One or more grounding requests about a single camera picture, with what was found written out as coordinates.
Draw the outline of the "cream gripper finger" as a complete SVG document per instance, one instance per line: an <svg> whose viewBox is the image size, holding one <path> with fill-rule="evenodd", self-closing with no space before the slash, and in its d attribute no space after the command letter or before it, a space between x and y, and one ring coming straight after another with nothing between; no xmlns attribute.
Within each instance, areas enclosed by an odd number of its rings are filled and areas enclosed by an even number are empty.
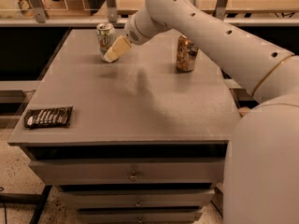
<svg viewBox="0 0 299 224"><path fill-rule="evenodd" d="M128 52L132 47L130 40L126 36L119 36L112 46L107 50L104 59L108 63L117 61L120 56Z"/></svg>

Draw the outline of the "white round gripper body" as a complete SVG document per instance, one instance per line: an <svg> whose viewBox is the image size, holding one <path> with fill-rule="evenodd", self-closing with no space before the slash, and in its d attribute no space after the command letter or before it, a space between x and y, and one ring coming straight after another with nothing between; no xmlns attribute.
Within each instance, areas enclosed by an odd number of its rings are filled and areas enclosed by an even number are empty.
<svg viewBox="0 0 299 224"><path fill-rule="evenodd" d="M126 37L136 45L143 45L168 28L155 21L145 7L132 15L124 26Z"/></svg>

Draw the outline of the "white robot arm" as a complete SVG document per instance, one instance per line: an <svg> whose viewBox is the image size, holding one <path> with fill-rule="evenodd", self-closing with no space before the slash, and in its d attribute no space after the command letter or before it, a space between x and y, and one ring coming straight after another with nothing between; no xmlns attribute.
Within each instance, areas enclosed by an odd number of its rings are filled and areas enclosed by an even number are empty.
<svg viewBox="0 0 299 224"><path fill-rule="evenodd" d="M299 57L199 10L192 0L145 0L105 58L175 29L257 102L228 143L223 224L299 224Z"/></svg>

